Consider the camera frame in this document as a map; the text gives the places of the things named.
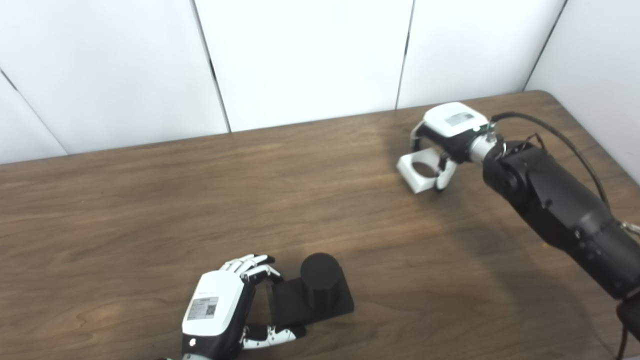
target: label sticker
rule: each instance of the label sticker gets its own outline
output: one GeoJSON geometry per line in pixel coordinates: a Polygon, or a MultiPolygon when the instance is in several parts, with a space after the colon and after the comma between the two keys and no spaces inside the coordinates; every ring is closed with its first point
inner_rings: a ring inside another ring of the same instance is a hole
{"type": "Polygon", "coordinates": [[[187,315],[187,321],[213,319],[216,314],[216,306],[218,306],[218,297],[193,299],[187,315]]]}
{"type": "Polygon", "coordinates": [[[470,113],[464,112],[464,113],[457,113],[455,115],[447,117],[444,120],[448,125],[456,126],[456,125],[462,124],[463,122],[471,120],[473,118],[474,118],[473,115],[471,115],[470,113]]]}

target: wooden table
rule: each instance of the wooden table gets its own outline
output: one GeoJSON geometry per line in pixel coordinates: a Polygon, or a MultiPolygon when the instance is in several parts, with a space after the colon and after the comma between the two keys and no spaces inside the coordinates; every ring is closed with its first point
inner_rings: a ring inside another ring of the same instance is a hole
{"type": "MultiPolygon", "coordinates": [[[[465,101],[557,126],[584,150],[615,214],[640,222],[640,188],[549,94],[465,101]]],[[[356,310],[242,359],[610,359],[610,299],[544,246],[481,179],[458,168],[442,194],[396,172],[429,108],[0,167],[0,358],[179,358],[180,322],[200,274],[243,254],[299,276],[333,254],[356,310]]],[[[539,131],[589,184],[580,163],[539,131]]],[[[268,322],[259,289],[252,320],[268,322]]],[[[630,340],[628,354],[640,347],[630,340]]]]}

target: black block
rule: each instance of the black block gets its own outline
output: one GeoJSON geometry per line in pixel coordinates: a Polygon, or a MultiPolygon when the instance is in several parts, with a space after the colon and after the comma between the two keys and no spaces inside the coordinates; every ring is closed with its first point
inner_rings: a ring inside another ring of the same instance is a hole
{"type": "Polygon", "coordinates": [[[344,273],[331,255],[309,256],[300,274],[272,286],[276,326],[308,325],[353,312],[344,273]]]}

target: white wall panel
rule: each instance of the white wall panel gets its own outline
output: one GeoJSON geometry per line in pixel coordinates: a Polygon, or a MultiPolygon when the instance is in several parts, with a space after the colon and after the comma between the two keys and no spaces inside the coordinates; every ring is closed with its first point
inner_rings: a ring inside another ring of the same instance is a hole
{"type": "Polygon", "coordinates": [[[20,94],[0,74],[0,163],[66,154],[20,94]]]}
{"type": "Polygon", "coordinates": [[[415,0],[398,108],[521,91],[563,3],[415,0]]]}
{"type": "Polygon", "coordinates": [[[640,1],[569,0],[527,90],[554,95],[640,183],[640,1]]]}
{"type": "Polygon", "coordinates": [[[395,107],[412,0],[196,0],[232,131],[395,107]]]}
{"type": "Polygon", "coordinates": [[[2,0],[0,63],[69,152],[226,132],[188,0],[2,0]]]}

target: robotic arm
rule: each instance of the robotic arm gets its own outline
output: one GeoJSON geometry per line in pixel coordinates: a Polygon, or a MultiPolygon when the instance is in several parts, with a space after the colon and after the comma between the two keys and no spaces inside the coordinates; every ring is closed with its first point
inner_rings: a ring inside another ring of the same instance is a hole
{"type": "MultiPolygon", "coordinates": [[[[412,145],[418,151],[424,137],[444,149],[436,190],[444,189],[457,164],[480,164],[485,183],[545,242],[565,251],[611,297],[622,300],[618,317],[640,341],[640,245],[627,232],[633,225],[616,220],[608,206],[558,164],[542,143],[540,148],[529,139],[505,142],[495,133],[497,120],[488,122],[459,102],[427,111],[412,132],[412,145]]],[[[401,163],[398,169],[411,184],[401,163]]]]}

